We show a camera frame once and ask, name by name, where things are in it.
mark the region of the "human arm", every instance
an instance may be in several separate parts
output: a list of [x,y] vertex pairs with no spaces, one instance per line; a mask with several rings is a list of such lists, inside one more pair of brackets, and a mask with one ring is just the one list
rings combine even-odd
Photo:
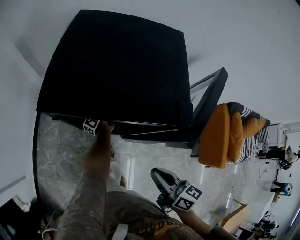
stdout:
[[181,221],[193,229],[205,240],[236,240],[236,238],[222,227],[211,227],[202,221],[193,211],[185,212],[179,209],[173,209],[180,217]]
[[82,169],[80,181],[60,221],[56,239],[104,239],[106,183],[110,166],[111,128],[100,125]]

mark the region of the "striped fabric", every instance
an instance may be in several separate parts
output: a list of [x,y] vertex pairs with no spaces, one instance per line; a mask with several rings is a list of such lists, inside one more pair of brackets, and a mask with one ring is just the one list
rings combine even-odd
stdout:
[[244,106],[244,110],[242,111],[242,114],[240,116],[247,117],[251,112],[252,112],[252,110],[250,108]]
[[249,161],[258,156],[259,149],[258,143],[268,142],[269,140],[269,129],[264,128],[259,131],[258,135],[245,138],[243,140],[242,149],[240,151],[240,156],[238,162]]

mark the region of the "monitor screen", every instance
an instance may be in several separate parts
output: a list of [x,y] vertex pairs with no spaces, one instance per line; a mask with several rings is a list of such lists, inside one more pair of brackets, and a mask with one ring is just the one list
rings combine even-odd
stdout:
[[197,84],[196,86],[194,86],[190,89],[191,90],[191,102],[193,104],[193,111],[198,106],[201,98],[205,94],[205,92],[206,92],[206,90],[207,90],[208,86],[210,85],[213,78],[214,78],[214,76],[200,82],[199,84]]

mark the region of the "orange cushion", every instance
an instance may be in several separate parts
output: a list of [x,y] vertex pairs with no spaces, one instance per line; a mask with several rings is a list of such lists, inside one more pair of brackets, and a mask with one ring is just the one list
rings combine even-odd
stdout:
[[249,138],[257,134],[266,124],[266,120],[250,118],[243,125],[244,138]]
[[217,105],[201,135],[199,163],[210,167],[226,167],[229,123],[230,116],[227,105]]
[[243,144],[243,124],[240,113],[236,112],[230,118],[230,133],[228,146],[228,161],[236,163]]

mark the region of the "cable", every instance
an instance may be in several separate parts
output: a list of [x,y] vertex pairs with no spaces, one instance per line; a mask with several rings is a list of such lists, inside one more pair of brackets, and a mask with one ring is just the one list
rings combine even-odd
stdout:
[[266,173],[267,172],[267,168],[265,169],[265,170],[263,170],[263,172],[262,172],[262,174],[261,174],[261,172],[260,172],[260,170],[261,170],[261,167],[262,167],[262,165],[264,165],[264,164],[269,164],[270,162],[264,162],[263,164],[261,164],[261,166],[259,167],[259,169],[258,169],[258,177],[259,178],[261,178],[262,176],[263,176],[263,174],[264,174],[264,172]]
[[43,240],[45,240],[44,239],[44,234],[46,233],[46,232],[50,232],[50,231],[57,231],[58,229],[57,228],[47,228],[47,229],[45,229],[43,232],[42,232],[42,239]]

